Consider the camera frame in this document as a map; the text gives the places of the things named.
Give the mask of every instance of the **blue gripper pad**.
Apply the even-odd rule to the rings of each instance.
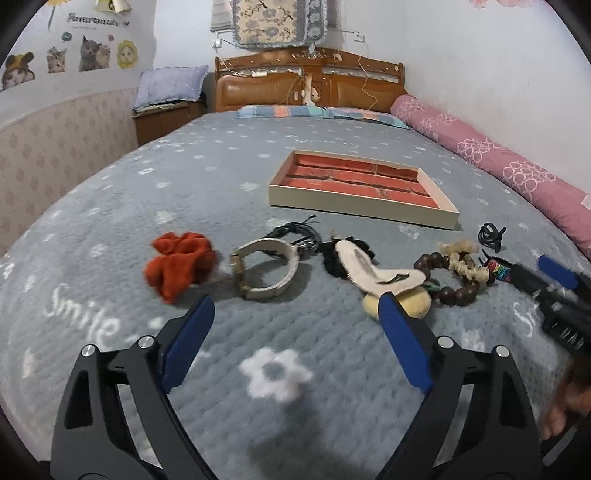
[[[379,298],[378,317],[407,380],[427,395],[433,386],[429,357],[390,296]]]
[[[165,393],[183,383],[213,325],[215,311],[213,300],[205,296],[184,320],[183,327],[164,354],[160,384]]]
[[[546,255],[539,257],[538,268],[550,278],[560,283],[564,288],[574,290],[579,286],[579,279],[574,272],[571,272],[568,268],[563,267]]]

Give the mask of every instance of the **window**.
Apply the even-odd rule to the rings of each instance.
[[[212,8],[212,32],[230,30],[230,19],[232,17],[231,0],[213,0]],[[327,11],[329,28],[336,26],[336,2],[339,0],[325,0],[328,2]]]

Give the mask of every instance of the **wooden headboard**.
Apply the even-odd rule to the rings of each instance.
[[[216,112],[245,105],[311,105],[312,101],[317,106],[389,113],[394,100],[405,93],[402,63],[331,48],[318,48],[312,54],[307,48],[285,48],[216,58]]]

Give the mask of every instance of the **orange scrunchie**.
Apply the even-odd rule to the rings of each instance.
[[[144,275],[166,303],[174,303],[191,283],[205,281],[217,262],[211,243],[200,233],[186,232],[179,237],[168,232],[152,246],[162,255],[148,262]]]

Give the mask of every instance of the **black scrunchie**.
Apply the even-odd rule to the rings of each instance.
[[[367,255],[372,261],[374,260],[375,253],[373,253],[369,249],[369,245],[366,244],[363,240],[356,240],[352,236],[348,236],[347,238],[345,238],[345,240],[353,242],[361,250],[367,253]],[[324,265],[324,269],[333,277],[347,279],[347,271],[341,264],[339,255],[335,250],[336,242],[340,241],[341,239],[339,238],[336,240],[331,240],[330,242],[324,242],[320,244],[320,252],[322,252],[322,255],[324,256],[324,261],[322,263]]]

